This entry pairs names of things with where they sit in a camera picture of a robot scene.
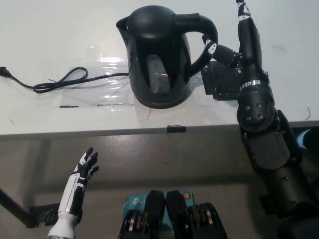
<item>black power cord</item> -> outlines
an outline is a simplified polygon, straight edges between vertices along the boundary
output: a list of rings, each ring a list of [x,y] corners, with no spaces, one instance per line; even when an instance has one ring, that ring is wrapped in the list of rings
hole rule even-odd
[[[78,70],[84,71],[85,75],[79,79],[65,81],[73,72],[78,71]],[[76,67],[76,68],[72,69],[71,71],[69,71],[61,80],[59,80],[57,82],[41,83],[41,84],[37,84],[35,86],[29,86],[29,85],[26,85],[25,83],[22,83],[20,80],[18,80],[16,77],[14,77],[10,73],[10,71],[8,71],[6,69],[6,67],[4,67],[4,66],[0,67],[0,76],[6,77],[6,78],[11,78],[14,81],[18,82],[23,87],[28,88],[28,89],[32,89],[36,93],[45,93],[45,92],[53,91],[55,89],[65,87],[65,86],[71,86],[71,85],[81,84],[81,83],[85,83],[85,82],[96,81],[96,80],[110,78],[110,77],[114,77],[114,76],[128,76],[130,74],[130,71],[131,71],[131,69],[129,70],[128,73],[114,73],[114,74],[110,74],[110,75],[104,75],[104,76],[98,76],[98,77],[86,79],[89,75],[88,70],[84,67]]]

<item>white table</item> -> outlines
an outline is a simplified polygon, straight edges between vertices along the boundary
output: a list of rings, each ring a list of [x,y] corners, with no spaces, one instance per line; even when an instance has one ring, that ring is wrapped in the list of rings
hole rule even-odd
[[[276,107],[292,126],[318,126],[319,1],[246,2],[260,32],[263,67],[270,75]],[[218,29],[219,43],[238,50],[235,0],[12,0],[1,3],[0,65],[35,85],[58,80],[73,67],[92,66],[97,56],[126,59],[115,23],[150,4],[209,17]],[[187,36],[194,61],[203,49],[201,35]],[[61,109],[67,90],[37,95],[0,78],[0,137],[157,133],[166,132],[168,125],[194,131],[237,124],[236,102],[206,96],[200,78],[194,84],[185,102],[166,110],[150,110],[132,92],[130,106]],[[311,117],[305,120],[308,108]]]

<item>plastic sheet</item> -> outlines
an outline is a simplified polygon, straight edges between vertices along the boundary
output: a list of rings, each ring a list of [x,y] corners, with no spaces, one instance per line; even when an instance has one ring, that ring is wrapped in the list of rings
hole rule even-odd
[[[127,73],[127,62],[116,58],[103,58],[85,66],[89,78],[114,73]],[[78,71],[70,76],[76,79],[83,75]],[[62,107],[129,105],[134,103],[134,96],[128,76],[111,77],[83,83],[75,87],[65,87],[61,100]]]

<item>black electric kettle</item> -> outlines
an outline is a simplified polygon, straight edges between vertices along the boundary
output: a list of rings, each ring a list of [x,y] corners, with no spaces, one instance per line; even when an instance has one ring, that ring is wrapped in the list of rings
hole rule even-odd
[[[201,32],[218,42],[213,22],[195,14],[175,14],[163,6],[144,6],[119,20],[125,42],[130,84],[136,98],[151,108],[169,108],[186,95],[189,78],[210,61],[206,48],[191,64],[185,33]]]

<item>kettle spout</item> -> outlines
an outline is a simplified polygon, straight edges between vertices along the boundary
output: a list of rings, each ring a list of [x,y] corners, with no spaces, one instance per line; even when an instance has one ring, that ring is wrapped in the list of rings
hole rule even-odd
[[[126,46],[129,44],[129,38],[130,38],[130,34],[127,28],[128,18],[129,17],[127,16],[116,23],[116,27],[119,30]]]

